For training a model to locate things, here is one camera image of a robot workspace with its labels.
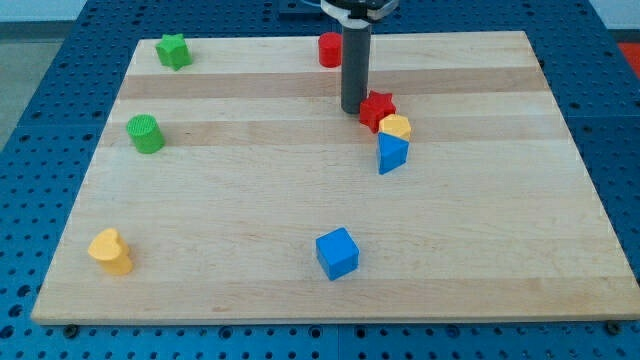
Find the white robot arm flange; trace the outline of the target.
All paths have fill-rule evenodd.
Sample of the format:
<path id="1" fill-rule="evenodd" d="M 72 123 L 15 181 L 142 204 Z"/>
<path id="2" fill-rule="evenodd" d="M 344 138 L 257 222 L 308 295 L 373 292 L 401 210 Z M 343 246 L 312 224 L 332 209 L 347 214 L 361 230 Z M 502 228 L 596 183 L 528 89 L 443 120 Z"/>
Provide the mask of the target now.
<path id="1" fill-rule="evenodd" d="M 320 8 L 343 27 L 364 29 L 390 15 L 399 4 L 399 0 L 321 0 Z"/>

